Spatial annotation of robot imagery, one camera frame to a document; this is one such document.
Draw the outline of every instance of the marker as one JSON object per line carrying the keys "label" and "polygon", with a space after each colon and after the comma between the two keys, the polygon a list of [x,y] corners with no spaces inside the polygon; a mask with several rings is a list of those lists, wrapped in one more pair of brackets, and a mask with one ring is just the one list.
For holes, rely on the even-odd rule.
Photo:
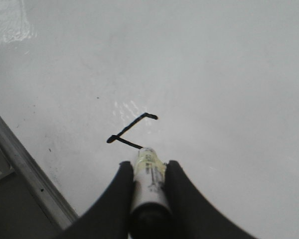
{"label": "marker", "polygon": [[139,150],[134,166],[130,234],[133,239],[168,239],[172,216],[164,194],[166,166],[152,148]]}

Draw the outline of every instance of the drawn line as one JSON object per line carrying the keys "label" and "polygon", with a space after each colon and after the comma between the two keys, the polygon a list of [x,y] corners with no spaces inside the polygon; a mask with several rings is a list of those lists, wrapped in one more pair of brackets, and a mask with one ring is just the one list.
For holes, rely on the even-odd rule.
{"label": "drawn line", "polygon": [[152,114],[149,114],[149,113],[144,113],[142,114],[141,116],[137,117],[132,123],[130,123],[128,126],[126,126],[121,132],[119,132],[117,135],[112,135],[111,137],[108,138],[108,140],[106,140],[106,143],[112,143],[114,142],[115,140],[118,140],[122,143],[125,143],[129,146],[132,146],[134,148],[138,148],[138,149],[141,149],[142,146],[139,146],[137,144],[134,144],[132,142],[129,142],[123,138],[121,138],[121,136],[126,132],[128,131],[130,128],[132,128],[135,124],[137,124],[137,122],[139,122],[141,119],[145,118],[145,117],[148,117],[148,118],[151,118],[151,119],[154,119],[154,120],[157,120],[158,117],[156,115],[152,115]]}

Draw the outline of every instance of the black line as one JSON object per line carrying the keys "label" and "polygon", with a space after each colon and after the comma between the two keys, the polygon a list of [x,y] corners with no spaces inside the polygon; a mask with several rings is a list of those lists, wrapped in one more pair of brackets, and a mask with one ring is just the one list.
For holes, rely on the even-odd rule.
{"label": "black line", "polygon": [[138,149],[141,149],[142,146],[139,146],[137,144],[134,144],[132,142],[129,142],[123,138],[121,138],[120,136],[122,136],[126,131],[128,131],[130,128],[132,128],[135,124],[137,124],[137,122],[139,122],[141,119],[145,118],[145,117],[148,117],[148,118],[152,118],[154,120],[157,120],[158,117],[156,115],[152,115],[152,114],[149,114],[149,113],[144,113],[142,114],[141,116],[137,117],[132,123],[130,123],[128,126],[126,126],[121,132],[119,132],[117,135],[111,135],[111,137],[108,138],[108,140],[106,140],[106,143],[112,143],[114,142],[116,139],[122,143],[125,143],[129,146],[132,146],[134,148],[138,148]]}
{"label": "black line", "polygon": [[130,128],[132,128],[137,122],[139,122],[141,119],[148,117],[148,118],[152,118],[154,120],[157,120],[158,117],[156,115],[152,115],[149,113],[144,113],[141,116],[137,117],[132,123],[130,123],[128,126],[126,126],[121,132],[118,133],[118,137],[122,136],[123,133],[125,133],[126,131],[128,131]]}
{"label": "black line", "polygon": [[151,183],[155,185],[154,172],[153,172],[153,165],[152,164],[151,164],[151,167],[150,167],[150,172],[151,172]]}
{"label": "black line", "polygon": [[129,141],[127,141],[127,140],[125,140],[125,139],[123,139],[123,138],[120,138],[120,137],[117,137],[117,140],[120,141],[120,142],[122,142],[122,143],[125,143],[125,144],[127,144],[127,145],[129,145],[129,146],[132,146],[132,147],[134,147],[134,148],[138,148],[138,149],[141,149],[141,148],[142,148],[142,146],[139,146],[139,145],[137,145],[137,144],[134,144],[134,143],[132,143],[132,142],[129,142]]}

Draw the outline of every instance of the dark floor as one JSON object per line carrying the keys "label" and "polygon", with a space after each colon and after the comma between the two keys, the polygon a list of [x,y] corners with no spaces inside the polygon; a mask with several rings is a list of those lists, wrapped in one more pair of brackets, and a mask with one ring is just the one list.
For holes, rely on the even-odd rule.
{"label": "dark floor", "polygon": [[56,230],[15,173],[0,180],[0,239],[50,239]]}

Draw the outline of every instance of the gray trim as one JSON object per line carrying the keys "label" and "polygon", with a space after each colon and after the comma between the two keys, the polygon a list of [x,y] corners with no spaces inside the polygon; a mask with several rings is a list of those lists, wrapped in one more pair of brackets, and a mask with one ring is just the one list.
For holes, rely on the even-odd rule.
{"label": "gray trim", "polygon": [[66,229],[78,215],[0,117],[0,149],[51,222]]}

